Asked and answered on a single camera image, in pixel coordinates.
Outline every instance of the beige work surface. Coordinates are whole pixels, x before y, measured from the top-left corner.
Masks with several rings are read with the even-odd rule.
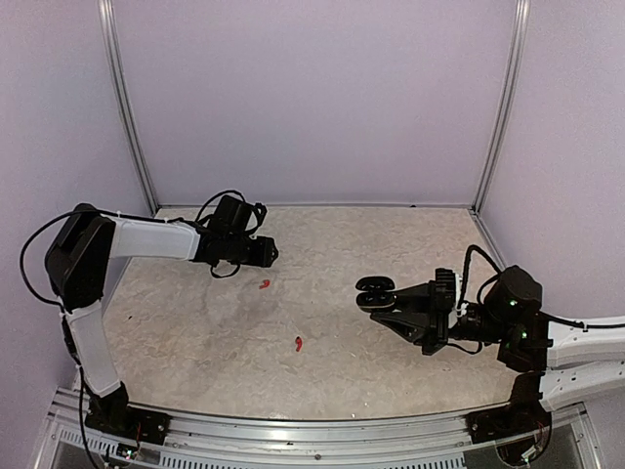
[[[437,267],[461,272],[467,246],[482,244],[466,210],[270,207],[259,235],[275,238],[279,259],[232,278],[212,279],[208,266],[191,262],[131,261],[104,327],[132,401],[306,420],[508,400],[516,374],[496,360],[496,347],[475,357],[451,348],[424,357],[354,301],[361,277],[386,275],[403,288],[433,278]],[[470,299],[491,274],[476,256]],[[259,289],[264,279],[271,286]]]

